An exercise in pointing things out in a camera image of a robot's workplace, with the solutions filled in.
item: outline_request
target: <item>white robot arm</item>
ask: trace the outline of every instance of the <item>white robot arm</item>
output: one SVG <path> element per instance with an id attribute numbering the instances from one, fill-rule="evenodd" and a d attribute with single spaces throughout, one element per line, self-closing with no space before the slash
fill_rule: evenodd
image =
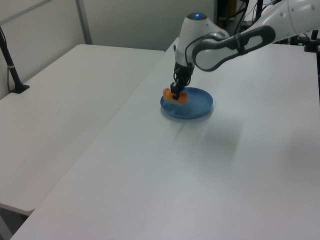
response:
<path id="1" fill-rule="evenodd" d="M 173 98 L 190 83 L 195 65 L 214 71 L 224 62 L 268 44 L 320 28 L 320 0 L 282 0 L 248 30 L 232 37 L 203 13 L 183 21 L 175 50 Z"/>

